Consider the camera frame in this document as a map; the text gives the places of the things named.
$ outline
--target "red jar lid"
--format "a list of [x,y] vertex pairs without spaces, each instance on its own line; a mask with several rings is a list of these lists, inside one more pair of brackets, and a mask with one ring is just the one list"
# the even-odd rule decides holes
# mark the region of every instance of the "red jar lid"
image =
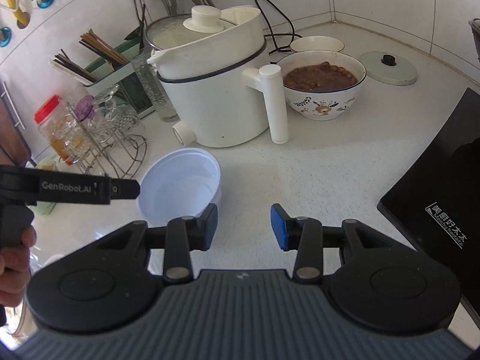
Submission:
[[35,115],[33,117],[34,121],[37,124],[40,124],[41,122],[43,122],[47,118],[47,116],[53,112],[53,110],[57,107],[57,105],[60,104],[59,99],[60,99],[60,96],[55,94],[52,97],[50,97],[47,101],[45,101],[43,105],[39,109],[37,109],[37,111],[35,112]]

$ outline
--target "finger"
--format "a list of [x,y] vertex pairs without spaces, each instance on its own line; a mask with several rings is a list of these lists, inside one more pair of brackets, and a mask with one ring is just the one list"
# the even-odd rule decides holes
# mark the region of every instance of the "finger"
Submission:
[[28,226],[22,233],[22,244],[31,248],[37,241],[37,232],[33,226]]
[[23,299],[23,294],[9,294],[0,290],[0,304],[6,307],[17,307]]
[[0,275],[0,291],[8,294],[23,294],[28,283],[28,272],[17,272],[7,269]]
[[30,249],[26,246],[4,247],[0,250],[0,256],[5,260],[5,267],[15,271],[28,271],[30,265]]

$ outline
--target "black induction cooktop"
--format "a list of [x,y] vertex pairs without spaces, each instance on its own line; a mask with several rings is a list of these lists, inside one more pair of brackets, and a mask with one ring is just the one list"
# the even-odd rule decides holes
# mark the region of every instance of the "black induction cooktop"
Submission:
[[480,95],[465,91],[378,209],[417,250],[453,270],[480,327]]

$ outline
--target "ceramic bowl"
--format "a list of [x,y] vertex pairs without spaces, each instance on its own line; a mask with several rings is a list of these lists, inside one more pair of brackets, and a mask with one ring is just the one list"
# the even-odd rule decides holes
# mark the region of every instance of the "ceramic bowl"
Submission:
[[309,50],[342,51],[344,47],[341,40],[330,36],[306,36],[298,38],[290,44],[290,48],[297,53]]
[[312,120],[331,120],[339,117],[349,109],[355,101],[367,72],[357,59],[340,52],[312,50],[296,52],[277,63],[286,76],[295,68],[319,65],[328,61],[331,65],[342,66],[358,80],[355,85],[332,92],[302,91],[284,86],[286,101],[295,111]]

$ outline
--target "white countertop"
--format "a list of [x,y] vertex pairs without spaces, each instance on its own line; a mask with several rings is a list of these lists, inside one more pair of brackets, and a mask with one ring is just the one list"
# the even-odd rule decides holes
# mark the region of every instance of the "white countertop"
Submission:
[[[471,81],[411,48],[357,28],[328,24],[300,31],[341,39],[344,52],[359,57],[383,51],[408,59],[418,81],[408,87],[386,85],[371,78],[354,105],[339,118],[312,121],[288,107],[290,140],[276,145],[269,131],[242,145],[207,149],[222,168],[220,222],[208,252],[193,252],[196,273],[203,268],[287,268],[296,252],[282,252],[270,228],[269,210],[280,203],[292,216],[310,216],[324,225],[339,226],[356,218],[407,244],[376,209],[380,198],[410,168],[448,119]],[[156,159],[180,145],[171,125],[156,114],[143,120],[149,158],[140,175]],[[39,262],[67,254],[111,231],[140,219],[135,202],[110,206],[58,204],[51,215],[37,216],[34,254]],[[153,255],[161,269],[161,254]],[[325,273],[340,263],[333,251],[325,254]],[[452,330],[473,347],[480,332],[464,310]]]

